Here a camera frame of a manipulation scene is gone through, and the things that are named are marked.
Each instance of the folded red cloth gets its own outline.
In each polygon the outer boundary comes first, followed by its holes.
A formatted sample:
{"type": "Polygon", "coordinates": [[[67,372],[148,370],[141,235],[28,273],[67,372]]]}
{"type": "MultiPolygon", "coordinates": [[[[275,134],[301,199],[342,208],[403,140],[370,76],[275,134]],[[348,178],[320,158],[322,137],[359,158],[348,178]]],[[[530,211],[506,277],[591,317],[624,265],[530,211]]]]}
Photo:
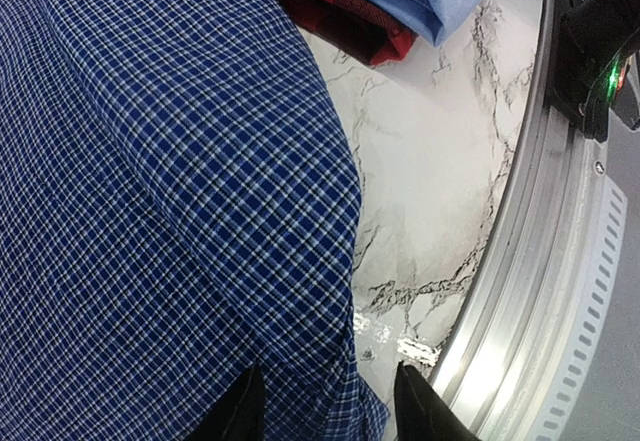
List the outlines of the folded red cloth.
{"type": "Polygon", "coordinates": [[[416,34],[368,0],[278,0],[293,21],[372,66],[405,58],[416,34]]]}

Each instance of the blue checkered fabric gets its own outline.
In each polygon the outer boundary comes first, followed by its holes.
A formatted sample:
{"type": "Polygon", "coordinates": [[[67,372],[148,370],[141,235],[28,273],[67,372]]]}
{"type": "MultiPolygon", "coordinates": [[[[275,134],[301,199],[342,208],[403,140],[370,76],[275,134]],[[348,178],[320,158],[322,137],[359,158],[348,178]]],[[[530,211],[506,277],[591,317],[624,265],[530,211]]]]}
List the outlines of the blue checkered fabric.
{"type": "Polygon", "coordinates": [[[0,439],[376,440],[357,174],[274,0],[0,0],[0,439]]]}

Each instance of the rectangular hole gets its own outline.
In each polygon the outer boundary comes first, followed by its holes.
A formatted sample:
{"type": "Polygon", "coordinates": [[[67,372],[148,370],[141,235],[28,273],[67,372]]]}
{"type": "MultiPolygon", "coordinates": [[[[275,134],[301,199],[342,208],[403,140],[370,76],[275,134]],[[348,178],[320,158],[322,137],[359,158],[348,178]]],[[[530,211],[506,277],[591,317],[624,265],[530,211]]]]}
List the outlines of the rectangular hole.
{"type": "Polygon", "coordinates": [[[607,226],[607,231],[609,231],[609,234],[613,236],[614,239],[618,239],[618,233],[611,226],[607,226]]]}
{"type": "Polygon", "coordinates": [[[587,355],[586,355],[586,354],[584,354],[584,353],[583,353],[582,351],[580,351],[579,349],[576,349],[576,350],[573,352],[573,355],[574,355],[576,358],[578,358],[579,360],[581,360],[581,361],[586,361],[586,360],[587,360],[587,355]]]}
{"type": "Polygon", "coordinates": [[[598,294],[596,293],[591,293],[591,297],[593,298],[593,300],[595,302],[597,302],[598,304],[600,304],[601,306],[604,306],[604,299],[602,299],[600,296],[598,296],[598,294]]]}
{"type": "Polygon", "coordinates": [[[602,252],[602,257],[604,258],[604,260],[609,263],[610,265],[613,266],[613,258],[611,256],[609,256],[607,253],[605,253],[604,251],[602,252]]]}
{"type": "Polygon", "coordinates": [[[611,251],[613,251],[614,253],[616,252],[616,245],[615,245],[615,244],[613,244],[609,238],[604,238],[604,243],[605,243],[607,246],[609,246],[609,249],[610,249],[611,251]]]}
{"type": "Polygon", "coordinates": [[[591,340],[589,338],[587,338],[585,335],[581,334],[578,339],[585,346],[591,346],[591,340]]]}
{"type": "Polygon", "coordinates": [[[584,326],[584,329],[589,331],[591,334],[596,334],[596,327],[589,321],[585,321],[584,323],[582,323],[582,326],[584,326]]]}
{"type": "Polygon", "coordinates": [[[611,194],[613,194],[613,197],[616,198],[618,201],[620,201],[620,203],[624,203],[624,201],[622,200],[622,196],[616,193],[615,189],[611,190],[611,194]]]}
{"type": "Polygon", "coordinates": [[[607,285],[604,284],[602,280],[598,278],[596,278],[596,286],[598,286],[605,293],[609,290],[609,288],[607,288],[607,285]]]}
{"type": "Polygon", "coordinates": [[[613,224],[615,224],[617,227],[620,227],[620,220],[618,218],[616,218],[613,214],[609,213],[609,219],[611,220],[611,222],[613,224]]]}
{"type": "Polygon", "coordinates": [[[596,319],[600,319],[600,313],[597,312],[595,309],[593,309],[592,307],[589,307],[589,314],[591,316],[593,316],[596,319]]]}
{"type": "Polygon", "coordinates": [[[562,380],[562,384],[564,384],[565,386],[569,386],[570,388],[575,388],[578,383],[576,383],[573,379],[571,378],[564,378],[562,380]]]}
{"type": "Polygon", "coordinates": [[[551,408],[551,414],[553,414],[554,416],[557,416],[559,418],[563,417],[566,412],[564,411],[564,409],[560,409],[560,408],[551,408]]]}
{"type": "Polygon", "coordinates": [[[609,271],[607,268],[605,268],[602,265],[598,266],[598,271],[600,271],[602,274],[604,274],[607,278],[611,277],[611,271],[609,271]]]}
{"type": "Polygon", "coordinates": [[[616,213],[622,214],[622,209],[620,209],[620,206],[618,206],[614,201],[611,201],[611,207],[616,213]]]}
{"type": "Polygon", "coordinates": [[[574,366],[573,364],[569,365],[569,372],[571,374],[575,374],[576,376],[581,376],[582,375],[582,370],[579,367],[574,366]]]}

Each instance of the white marble surface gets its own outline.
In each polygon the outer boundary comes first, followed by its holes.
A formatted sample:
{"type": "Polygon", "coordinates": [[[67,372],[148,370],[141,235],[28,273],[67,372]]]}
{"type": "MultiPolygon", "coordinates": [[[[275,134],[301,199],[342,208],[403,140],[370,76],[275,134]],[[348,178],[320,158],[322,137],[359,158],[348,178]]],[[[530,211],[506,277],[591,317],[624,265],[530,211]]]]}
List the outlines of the white marble surface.
{"type": "Polygon", "coordinates": [[[390,407],[397,363],[430,372],[478,268],[517,144],[541,8],[483,0],[443,46],[419,39],[404,62],[375,70],[305,34],[360,173],[356,350],[390,407]]]}

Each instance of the plaid shirt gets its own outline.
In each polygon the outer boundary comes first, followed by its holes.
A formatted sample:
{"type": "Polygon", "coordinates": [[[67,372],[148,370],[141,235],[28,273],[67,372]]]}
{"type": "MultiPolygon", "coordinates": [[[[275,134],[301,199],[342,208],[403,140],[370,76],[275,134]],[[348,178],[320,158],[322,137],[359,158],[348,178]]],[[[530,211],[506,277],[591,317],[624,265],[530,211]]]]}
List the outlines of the plaid shirt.
{"type": "Polygon", "coordinates": [[[0,0],[0,439],[375,440],[357,174],[275,0],[0,0]]]}

